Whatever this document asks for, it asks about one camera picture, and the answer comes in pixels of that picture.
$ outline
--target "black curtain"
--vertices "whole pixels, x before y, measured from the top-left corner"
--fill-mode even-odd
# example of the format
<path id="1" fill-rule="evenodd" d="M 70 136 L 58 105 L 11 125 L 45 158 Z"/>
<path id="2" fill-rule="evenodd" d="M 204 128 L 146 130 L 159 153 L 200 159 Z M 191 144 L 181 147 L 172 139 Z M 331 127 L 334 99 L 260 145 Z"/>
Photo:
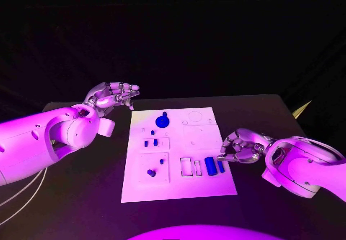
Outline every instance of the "black curtain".
<path id="1" fill-rule="evenodd" d="M 329 112 L 345 103 L 344 2 L 28 3 L 0 13 L 0 121 L 127 82 L 138 99 L 279 94 L 293 111 L 313 100 L 299 121 L 326 142 L 345 125 Z"/>

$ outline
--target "robotic arm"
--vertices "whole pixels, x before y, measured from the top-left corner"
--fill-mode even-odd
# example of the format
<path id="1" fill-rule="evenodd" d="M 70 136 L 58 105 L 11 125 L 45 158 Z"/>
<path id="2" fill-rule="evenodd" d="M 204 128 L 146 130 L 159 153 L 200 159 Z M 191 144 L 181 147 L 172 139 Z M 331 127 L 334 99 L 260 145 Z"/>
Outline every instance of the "robotic arm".
<path id="1" fill-rule="evenodd" d="M 236 154 L 225 154 L 233 145 Z M 240 128 L 221 147 L 220 161 L 256 163 L 266 156 L 263 178 L 300 197 L 312 199 L 326 188 L 346 202 L 346 159 L 326 144 L 305 137 L 276 140 Z"/>
<path id="2" fill-rule="evenodd" d="M 104 117 L 114 106 L 135 110 L 132 98 L 139 90 L 127 83 L 102 83 L 83 104 L 2 123 L 0 186 L 28 178 L 86 148 L 97 134 L 110 137 L 116 123 Z"/>

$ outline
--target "white board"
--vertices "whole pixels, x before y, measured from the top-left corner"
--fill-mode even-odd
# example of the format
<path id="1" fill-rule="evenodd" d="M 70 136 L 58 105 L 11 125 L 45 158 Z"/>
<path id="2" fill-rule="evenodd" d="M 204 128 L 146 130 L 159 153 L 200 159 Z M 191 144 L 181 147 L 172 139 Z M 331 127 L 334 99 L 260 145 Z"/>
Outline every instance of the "white board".
<path id="1" fill-rule="evenodd" d="M 159 128 L 156 120 L 164 112 L 168 113 L 171 123 L 166 128 Z M 224 162 L 225 173 L 221 173 L 217 161 L 223 142 L 211 107 L 135 111 L 122 202 L 237 195 L 230 164 Z M 215 176 L 208 175 L 208 157 L 215 160 Z M 191 166 L 187 165 L 187 160 L 182 165 L 182 159 L 191 159 Z M 182 167 L 188 167 L 189 171 L 192 169 L 194 176 L 184 176 Z M 149 175 L 149 170 L 156 172 L 155 177 Z"/>

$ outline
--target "table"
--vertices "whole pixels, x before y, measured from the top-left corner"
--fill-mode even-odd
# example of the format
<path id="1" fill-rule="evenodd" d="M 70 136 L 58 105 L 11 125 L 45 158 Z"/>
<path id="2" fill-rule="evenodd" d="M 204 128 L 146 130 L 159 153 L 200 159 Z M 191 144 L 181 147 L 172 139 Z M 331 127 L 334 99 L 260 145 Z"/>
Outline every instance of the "table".
<path id="1" fill-rule="evenodd" d="M 213 107 L 223 138 L 249 128 L 276 139 L 305 136 L 277 95 L 135 100 L 138 111 Z M 45 111 L 77 103 L 51 103 Z M 117 107 L 112 138 L 93 144 L 50 167 L 41 191 L 21 214 L 0 227 L 0 239 L 125 240 L 161 228 L 224 225 L 285 239 L 342 239 L 346 204 L 325 189 L 306 199 L 263 179 L 264 159 L 231 164 L 236 196 L 122 203 L 132 111 Z M 29 183 L 0 188 L 0 201 Z M 0 221 L 18 211 L 40 183 L 2 209 Z"/>

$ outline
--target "white cable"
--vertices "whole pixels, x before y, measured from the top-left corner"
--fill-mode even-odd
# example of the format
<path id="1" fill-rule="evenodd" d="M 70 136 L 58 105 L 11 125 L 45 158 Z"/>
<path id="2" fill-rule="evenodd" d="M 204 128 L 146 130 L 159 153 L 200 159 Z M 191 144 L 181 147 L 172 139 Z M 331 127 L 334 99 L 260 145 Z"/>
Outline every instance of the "white cable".
<path id="1" fill-rule="evenodd" d="M 41 180 L 41 184 L 40 184 L 40 186 L 38 186 L 38 190 L 37 190 L 35 194 L 32 195 L 28 203 L 27 203 L 25 206 L 19 209 L 19 211 L 8 218 L 8 220 L 5 220 L 5 221 L 0 223 L 0 226 L 21 213 L 21 211 L 22 211 L 22 210 L 25 209 L 25 207 L 28 206 L 29 202 L 34 200 L 34 198 L 35 198 L 35 196 L 37 196 L 37 194 L 38 194 L 38 192 L 40 192 L 40 190 L 41 190 L 42 183 L 44 183 L 44 180 L 45 180 L 45 177 L 47 177 L 47 173 L 48 173 L 48 168 L 45 169 L 45 174 L 44 174 L 44 178 L 42 178 L 42 180 Z"/>
<path id="2" fill-rule="evenodd" d="M 0 207 L 2 207 L 9 201 L 12 201 L 12 200 L 19 196 L 19 194 L 31 187 L 31 185 L 35 183 L 37 179 L 40 178 L 42 172 L 44 172 L 44 170 L 38 173 L 37 178 L 31 181 L 31 183 L 29 183 L 29 184 L 27 185 L 27 187 L 21 190 L 21 192 L 19 192 L 8 201 L 5 201 L 5 202 L 0 204 Z"/>

